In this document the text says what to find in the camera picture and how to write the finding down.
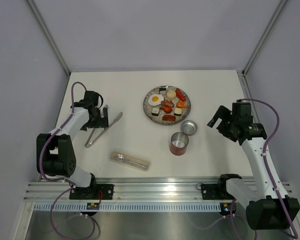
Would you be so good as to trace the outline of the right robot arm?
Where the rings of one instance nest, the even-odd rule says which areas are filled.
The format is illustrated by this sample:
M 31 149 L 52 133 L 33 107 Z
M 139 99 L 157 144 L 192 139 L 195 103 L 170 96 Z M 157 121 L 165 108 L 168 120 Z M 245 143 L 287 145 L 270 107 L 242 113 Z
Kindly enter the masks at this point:
M 253 173 L 256 190 L 238 174 L 222 174 L 215 184 L 202 184 L 204 200 L 237 200 L 245 208 L 252 230 L 287 230 L 300 210 L 299 201 L 290 197 L 274 167 L 268 148 L 269 137 L 261 123 L 255 123 L 249 102 L 234 102 L 232 109 L 221 105 L 207 124 L 227 139 L 238 143 Z

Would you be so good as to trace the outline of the sushi piece top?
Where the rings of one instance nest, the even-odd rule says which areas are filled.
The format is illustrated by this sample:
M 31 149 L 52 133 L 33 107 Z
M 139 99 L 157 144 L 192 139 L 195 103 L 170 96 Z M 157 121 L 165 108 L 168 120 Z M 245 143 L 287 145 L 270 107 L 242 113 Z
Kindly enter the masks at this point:
M 160 95 L 165 95 L 167 93 L 167 89 L 166 88 L 159 88 L 159 94 Z

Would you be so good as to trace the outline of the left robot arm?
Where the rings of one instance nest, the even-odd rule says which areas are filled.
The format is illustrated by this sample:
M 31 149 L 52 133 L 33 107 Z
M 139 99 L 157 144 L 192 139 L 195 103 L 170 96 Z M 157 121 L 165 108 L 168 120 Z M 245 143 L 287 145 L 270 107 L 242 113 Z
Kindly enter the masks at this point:
M 90 102 L 72 104 L 67 119 L 49 133 L 41 133 L 36 139 L 37 170 L 47 182 L 67 182 L 71 194 L 78 199 L 93 199 L 100 193 L 96 177 L 77 166 L 73 140 L 80 130 L 107 128 L 108 107 L 95 109 Z

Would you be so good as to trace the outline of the metal serving tongs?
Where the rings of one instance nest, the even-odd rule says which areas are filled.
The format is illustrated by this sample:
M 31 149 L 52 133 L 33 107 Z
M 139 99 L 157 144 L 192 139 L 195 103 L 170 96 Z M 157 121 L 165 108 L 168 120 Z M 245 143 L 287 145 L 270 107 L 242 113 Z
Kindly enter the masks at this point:
M 94 137 L 95 132 L 96 132 L 96 128 L 93 128 L 89 137 L 87 138 L 87 141 L 84 144 L 84 147 L 86 149 L 89 149 L 98 139 L 100 139 L 111 127 L 113 127 L 117 122 L 120 121 L 120 119 L 123 117 L 123 112 L 121 111 L 116 118 L 109 124 L 108 127 L 103 128 L 103 130 L 99 133 L 99 135 L 97 135 L 96 137 Z

